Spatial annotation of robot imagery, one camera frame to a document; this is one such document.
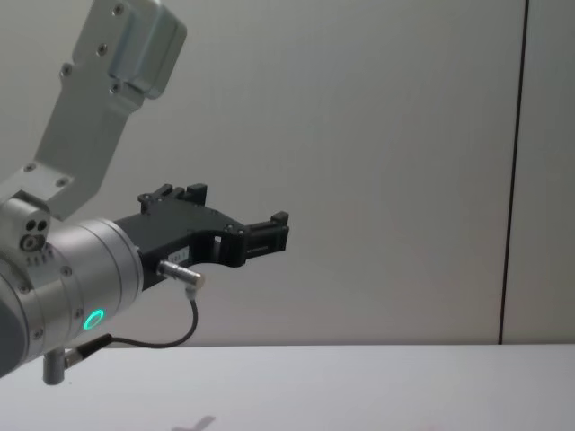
metal bracket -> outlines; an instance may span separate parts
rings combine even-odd
[[[128,116],[165,89],[186,28],[158,1],[95,0],[34,161],[0,184],[64,220],[96,194]]]

cable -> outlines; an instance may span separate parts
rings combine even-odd
[[[120,337],[112,337],[111,338],[111,342],[112,343],[123,343],[123,344],[128,344],[130,346],[136,346],[136,347],[145,347],[145,348],[170,348],[170,347],[177,347],[180,344],[185,343],[186,341],[188,341],[188,339],[190,339],[190,337],[192,335],[194,335],[194,332],[196,331],[196,328],[198,327],[198,306],[196,305],[196,301],[190,301],[191,304],[191,310],[192,310],[192,321],[191,321],[191,328],[190,330],[186,333],[186,335],[184,335],[183,337],[181,337],[180,339],[176,339],[175,341],[172,341],[170,343],[146,343],[144,341],[137,341],[134,339],[123,339]]]
[[[196,305],[196,301],[190,301],[191,310],[192,310],[192,320],[191,320],[191,328],[190,330],[181,337],[180,339],[176,339],[171,343],[145,343],[144,341],[137,341],[134,339],[122,339],[120,337],[113,337],[110,334],[102,335],[97,339],[93,339],[92,341],[88,341],[77,348],[74,348],[68,352],[66,352],[66,369],[79,364],[80,362],[84,361],[88,356],[93,355],[94,353],[102,350],[103,348],[107,347],[111,343],[123,343],[129,344],[130,346],[136,347],[145,347],[145,348],[170,348],[170,347],[177,347],[180,344],[185,343],[190,339],[196,328],[198,327],[198,306]]]

silver connector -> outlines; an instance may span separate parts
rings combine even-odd
[[[206,278],[203,274],[194,272],[191,269],[181,267],[168,260],[161,260],[158,264],[157,274],[159,276],[172,278],[181,281],[184,285],[191,287],[193,290],[199,290],[206,283]]]
[[[66,370],[68,368],[72,368],[76,364],[80,364],[82,361],[84,361],[84,357],[80,355],[80,352],[75,348],[68,350],[64,355],[64,365],[66,366]]]
[[[64,348],[58,347],[44,355],[44,383],[60,384],[64,381]]]

screw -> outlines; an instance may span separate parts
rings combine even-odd
[[[114,84],[111,88],[110,88],[110,93],[111,94],[116,94],[117,92],[119,92],[122,89],[120,84]]]
[[[65,63],[60,70],[62,76],[70,76],[72,74],[72,65]]]
[[[122,15],[124,13],[124,5],[122,3],[116,4],[114,10],[111,12],[114,16]]]
[[[106,45],[105,43],[101,43],[98,46],[98,49],[96,50],[96,54],[98,54],[98,56],[100,57],[105,56],[107,52],[108,52],[108,45]]]
[[[60,273],[64,276],[64,277],[70,277],[72,275],[72,269],[70,267],[62,267],[60,269]]]
[[[35,236],[25,235],[20,242],[20,248],[24,251],[36,251],[40,246],[40,241]]]

bolt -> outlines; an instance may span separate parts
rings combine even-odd
[[[70,267],[62,267],[60,269],[60,273],[64,276],[64,277],[70,277],[72,275],[72,269]]]
[[[24,251],[36,251],[40,246],[40,241],[35,236],[25,235],[20,241],[20,248]]]
[[[114,16],[122,15],[124,13],[124,5],[122,3],[116,4],[111,12]]]
[[[105,43],[101,43],[98,46],[98,49],[96,50],[96,54],[98,54],[98,56],[100,57],[105,56],[107,52],[108,52],[108,45],[106,45]]]
[[[70,76],[72,74],[72,65],[65,63],[60,70],[62,76]]]

